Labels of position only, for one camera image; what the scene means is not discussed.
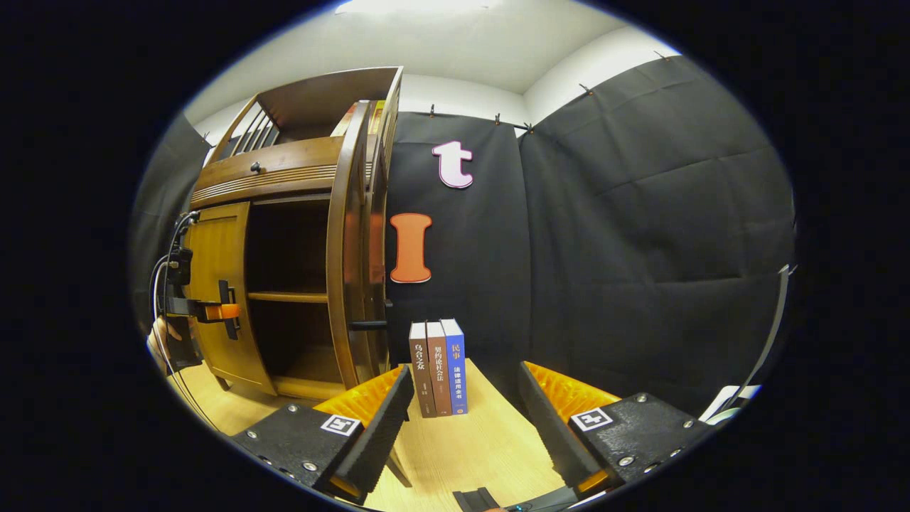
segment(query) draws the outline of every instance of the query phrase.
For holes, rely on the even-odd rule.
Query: wooden cabinet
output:
[[[223,323],[198,325],[215,377],[327,399],[388,371],[385,332],[357,323],[385,319],[400,76],[401,67],[353,70],[260,93],[216,146],[185,239],[187,297],[219,301],[227,281],[241,311],[236,340]],[[331,137],[355,103],[347,132]]]

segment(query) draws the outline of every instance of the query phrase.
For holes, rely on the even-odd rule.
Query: wooden tabletop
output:
[[[250,427],[297,398],[262,394],[242,385],[222,391],[205,365],[180,372],[190,392],[224,434]],[[415,395],[409,421],[401,426],[395,451],[412,487],[385,467],[365,507],[397,512],[460,512],[453,491],[487,487],[502,506],[527,501],[564,486],[552,469],[537,430],[466,360],[468,413],[423,418]]]

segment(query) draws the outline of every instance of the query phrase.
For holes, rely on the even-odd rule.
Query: blue book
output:
[[[468,381],[465,379],[464,333],[454,319],[440,322],[442,331],[446,334],[452,414],[465,415],[468,413]]]

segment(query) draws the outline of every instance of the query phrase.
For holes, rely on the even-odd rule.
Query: ceiling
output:
[[[423,0],[390,12],[341,14],[332,7],[227,69],[187,105],[185,114],[197,123],[258,91],[358,67],[404,66],[406,74],[524,94],[563,58],[627,25],[572,0],[474,0],[447,7],[455,3]]]

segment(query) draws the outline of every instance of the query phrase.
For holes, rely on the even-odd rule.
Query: black curtain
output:
[[[133,311],[139,331],[151,332],[148,280],[152,267],[167,252],[174,223],[189,209],[189,198],[211,149],[182,114],[168,127],[156,146],[136,191],[130,219],[127,273]],[[185,319],[169,320],[188,340]]]
[[[520,140],[530,359],[699,415],[763,349],[794,250],[790,183],[749,113],[685,57],[592,91]]]
[[[439,177],[433,147],[452,140],[472,152],[462,171],[466,189]],[[455,318],[465,333],[466,355],[490,382],[521,408],[518,361],[527,359],[531,323],[528,216],[514,129],[462,116],[399,114],[389,169],[386,225],[389,349],[410,360],[410,323]],[[389,219],[399,213],[432,218],[424,240],[432,273],[418,284],[393,282],[398,237]]]

